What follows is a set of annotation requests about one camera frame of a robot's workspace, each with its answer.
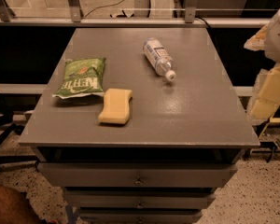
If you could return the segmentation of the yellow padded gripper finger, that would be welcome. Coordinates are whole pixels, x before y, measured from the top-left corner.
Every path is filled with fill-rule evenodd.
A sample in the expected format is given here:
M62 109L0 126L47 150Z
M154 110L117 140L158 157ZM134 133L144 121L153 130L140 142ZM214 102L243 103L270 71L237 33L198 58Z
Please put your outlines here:
M244 43L244 48L252 51L264 50L268 25L264 25Z
M264 122L280 106L280 63L272 69L261 69L246 109L248 122Z

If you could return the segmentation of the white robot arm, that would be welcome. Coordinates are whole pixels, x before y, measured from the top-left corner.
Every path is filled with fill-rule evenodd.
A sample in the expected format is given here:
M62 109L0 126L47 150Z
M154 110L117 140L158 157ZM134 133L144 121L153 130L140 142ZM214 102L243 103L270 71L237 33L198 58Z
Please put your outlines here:
M270 22L246 40L245 49L263 50L265 57L275 62L272 69L261 69L246 109L251 125L260 125L280 106L280 9Z

